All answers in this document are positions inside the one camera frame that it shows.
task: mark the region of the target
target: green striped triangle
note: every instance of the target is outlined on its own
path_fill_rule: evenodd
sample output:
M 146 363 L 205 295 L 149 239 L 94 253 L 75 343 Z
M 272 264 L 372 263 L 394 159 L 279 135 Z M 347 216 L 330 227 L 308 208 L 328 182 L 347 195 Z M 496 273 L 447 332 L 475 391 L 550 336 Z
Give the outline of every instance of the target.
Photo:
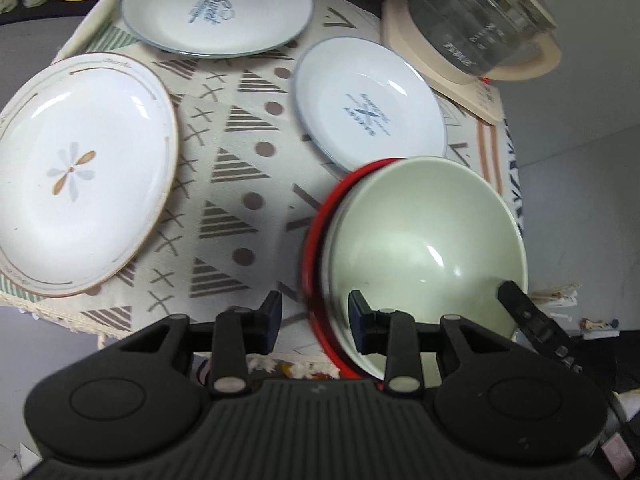
M 138 43 L 140 40 L 134 35 L 114 27 L 110 22 L 105 23 L 91 40 L 85 52 L 105 52 L 115 50 L 123 46 Z
M 23 290 L 19 286 L 15 286 L 4 276 L 2 272 L 0 272 L 0 290 L 11 296 L 15 296 L 16 298 L 22 298 L 23 300 L 31 301 L 31 303 L 37 303 L 38 301 L 42 301 L 45 299 L 42 296 L 31 294 L 30 292 Z

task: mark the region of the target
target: black shelf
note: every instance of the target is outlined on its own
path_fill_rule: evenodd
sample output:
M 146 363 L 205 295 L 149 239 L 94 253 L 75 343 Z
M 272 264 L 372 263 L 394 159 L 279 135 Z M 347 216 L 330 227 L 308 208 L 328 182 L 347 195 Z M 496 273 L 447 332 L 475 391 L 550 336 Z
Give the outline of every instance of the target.
M 85 16 L 97 2 L 98 0 L 85 0 L 84 2 L 49 0 L 37 7 L 23 7 L 22 4 L 18 4 L 14 10 L 0 14 L 0 25 L 44 18 Z

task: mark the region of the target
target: orange petal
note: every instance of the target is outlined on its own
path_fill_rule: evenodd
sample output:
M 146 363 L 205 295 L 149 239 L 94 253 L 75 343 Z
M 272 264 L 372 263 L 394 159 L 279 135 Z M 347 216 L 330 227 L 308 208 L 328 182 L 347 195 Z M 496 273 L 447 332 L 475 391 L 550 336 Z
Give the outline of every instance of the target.
M 53 186 L 53 194 L 57 195 L 60 191 L 62 191 L 62 188 L 65 187 L 65 182 L 66 182 L 66 173 L 62 176 L 62 178 L 60 178 Z
M 90 152 L 86 152 L 83 156 L 81 156 L 78 160 L 76 160 L 76 166 L 80 164 L 86 164 L 90 160 L 92 160 L 95 156 L 95 152 L 91 150 Z

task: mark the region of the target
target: orange stripe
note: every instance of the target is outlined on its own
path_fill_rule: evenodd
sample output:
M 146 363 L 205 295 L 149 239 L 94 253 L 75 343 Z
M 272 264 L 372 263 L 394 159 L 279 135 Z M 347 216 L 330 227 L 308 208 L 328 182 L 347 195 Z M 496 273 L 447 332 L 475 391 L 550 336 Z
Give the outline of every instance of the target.
M 500 159 L 498 158 L 498 129 L 494 124 L 489 126 L 491 131 L 491 157 L 494 160 L 496 191 L 502 196 L 502 177 L 500 176 Z
M 484 178 L 489 184 L 491 179 L 489 178 L 489 166 L 486 163 L 486 150 L 484 148 L 484 124 L 480 119 L 478 121 L 478 148 L 480 149 L 480 166 L 482 167 L 482 178 Z

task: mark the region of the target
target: plate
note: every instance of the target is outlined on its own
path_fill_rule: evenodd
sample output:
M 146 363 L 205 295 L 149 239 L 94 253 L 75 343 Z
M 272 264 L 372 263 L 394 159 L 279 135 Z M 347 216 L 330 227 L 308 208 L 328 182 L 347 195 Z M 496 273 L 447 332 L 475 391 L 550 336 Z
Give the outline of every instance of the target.
M 332 332 L 328 320 L 328 306 L 324 303 L 319 284 L 319 263 L 322 241 L 332 217 L 342 199 L 361 179 L 396 161 L 396 158 L 376 160 L 341 180 L 326 197 L 306 234 L 302 255 L 302 290 L 309 307 L 309 323 L 320 346 L 329 359 L 340 369 L 344 378 L 361 378 L 363 372 L 344 354 L 340 343 Z
M 326 238 L 322 282 L 332 329 L 360 368 L 383 378 L 385 357 L 355 348 L 352 290 L 373 310 L 396 308 L 430 323 L 459 314 L 513 335 L 495 293 L 504 280 L 527 290 L 524 245 L 502 198 L 480 176 L 444 158 L 402 160 L 362 181 L 342 204 Z M 422 354 L 422 366 L 425 384 L 438 384 L 434 354 Z
M 447 130 L 431 88 L 388 48 L 360 38 L 313 46 L 293 96 L 316 145 L 346 171 L 381 158 L 444 156 Z
M 281 46 L 304 30 L 313 0 L 121 0 L 145 43 L 195 57 L 237 57 Z
M 177 156 L 151 70 L 104 53 L 48 66 L 0 114 L 0 272 L 50 297 L 113 276 L 158 220 Z

